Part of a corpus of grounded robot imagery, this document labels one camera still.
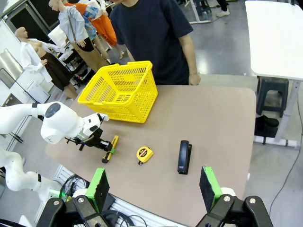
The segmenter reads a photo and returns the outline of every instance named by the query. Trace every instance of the tape measure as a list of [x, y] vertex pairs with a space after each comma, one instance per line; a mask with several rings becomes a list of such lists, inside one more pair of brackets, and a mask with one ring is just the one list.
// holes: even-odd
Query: tape measure
[[141, 147], [137, 151], [137, 158], [139, 159], [139, 165], [142, 165], [143, 163], [147, 162], [148, 159], [151, 158], [153, 155], [153, 151], [149, 149], [148, 147]]

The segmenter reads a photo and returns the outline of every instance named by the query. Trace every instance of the black shoe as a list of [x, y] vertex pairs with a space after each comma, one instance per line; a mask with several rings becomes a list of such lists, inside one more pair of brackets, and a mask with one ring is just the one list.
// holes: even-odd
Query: black shoe
[[271, 127], [278, 127], [279, 121], [275, 118], [268, 118], [265, 115], [256, 117], [256, 124], [266, 124]]
[[270, 127], [266, 124], [262, 126], [255, 126], [255, 136], [263, 136], [263, 137], [275, 137], [276, 132], [278, 131], [277, 127]]

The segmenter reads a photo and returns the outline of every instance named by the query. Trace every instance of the stool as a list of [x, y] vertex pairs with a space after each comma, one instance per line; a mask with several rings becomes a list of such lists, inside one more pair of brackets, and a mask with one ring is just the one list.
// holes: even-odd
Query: stool
[[[282, 95], [281, 106], [264, 106], [267, 92], [273, 90], [278, 91]], [[286, 109], [288, 96], [288, 79], [259, 77], [257, 88], [257, 111], [261, 115], [262, 111], [272, 111], [280, 113], [283, 116], [283, 111]]]

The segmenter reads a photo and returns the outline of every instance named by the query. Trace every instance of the stapler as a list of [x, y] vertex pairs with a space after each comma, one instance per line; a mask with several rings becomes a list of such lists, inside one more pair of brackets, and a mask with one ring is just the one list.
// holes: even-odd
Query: stapler
[[192, 145], [187, 140], [181, 140], [180, 151], [179, 151], [179, 160], [178, 160], [178, 173], [185, 174], [188, 173], [190, 153]]

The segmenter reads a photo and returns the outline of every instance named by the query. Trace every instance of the yellow basket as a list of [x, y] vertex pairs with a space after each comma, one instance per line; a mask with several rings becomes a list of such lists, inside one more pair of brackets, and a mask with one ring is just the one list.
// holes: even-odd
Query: yellow basket
[[78, 102], [110, 119], [144, 123], [158, 95], [150, 61], [99, 69]]

